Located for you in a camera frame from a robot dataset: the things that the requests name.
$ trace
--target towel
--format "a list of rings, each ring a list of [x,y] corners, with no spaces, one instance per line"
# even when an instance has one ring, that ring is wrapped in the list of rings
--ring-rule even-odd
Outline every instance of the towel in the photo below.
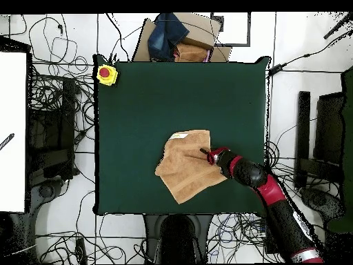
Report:
[[[202,62],[207,57],[207,50],[184,43],[178,43],[176,50],[175,62]]]
[[[177,132],[165,144],[155,175],[161,177],[178,204],[227,179],[218,166],[208,163],[200,148],[210,151],[210,131]]]

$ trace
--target blue cloth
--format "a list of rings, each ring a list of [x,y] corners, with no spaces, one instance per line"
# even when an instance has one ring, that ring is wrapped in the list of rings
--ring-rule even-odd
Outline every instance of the blue cloth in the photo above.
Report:
[[[150,58],[174,61],[174,47],[185,39],[189,30],[185,28],[174,13],[161,13],[154,23],[156,28],[148,39]]]

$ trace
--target dark green table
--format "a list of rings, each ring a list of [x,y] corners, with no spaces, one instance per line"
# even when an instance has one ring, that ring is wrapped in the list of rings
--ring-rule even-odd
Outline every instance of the dark green table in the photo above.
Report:
[[[231,180],[178,205],[154,171],[170,135],[193,129],[262,164],[268,61],[115,63],[117,86],[95,86],[97,213],[262,212],[256,194]],[[96,74],[106,62],[94,62]]]

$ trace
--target cloth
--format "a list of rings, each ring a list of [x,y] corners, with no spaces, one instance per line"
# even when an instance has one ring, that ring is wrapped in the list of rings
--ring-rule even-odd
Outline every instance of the cloth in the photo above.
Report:
[[[207,57],[207,50],[200,47],[178,43],[176,48],[175,62],[203,62]]]
[[[208,163],[200,148],[210,151],[210,131],[178,132],[165,144],[155,175],[161,177],[178,204],[227,179],[218,166]]]
[[[189,30],[173,13],[161,13],[154,23],[156,28],[148,38],[150,58],[173,61],[174,47],[185,39]]]
[[[207,63],[207,62],[208,62],[208,59],[210,58],[210,53],[211,53],[211,50],[207,50],[207,56],[206,56],[206,58],[203,60],[204,63]]]

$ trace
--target white panel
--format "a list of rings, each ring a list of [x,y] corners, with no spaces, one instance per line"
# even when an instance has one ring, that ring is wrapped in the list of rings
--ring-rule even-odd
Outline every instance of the white panel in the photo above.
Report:
[[[0,52],[0,211],[24,211],[26,106],[26,54]]]
[[[224,16],[223,32],[218,36],[221,43],[247,43],[248,14],[246,12],[215,12],[214,16]]]

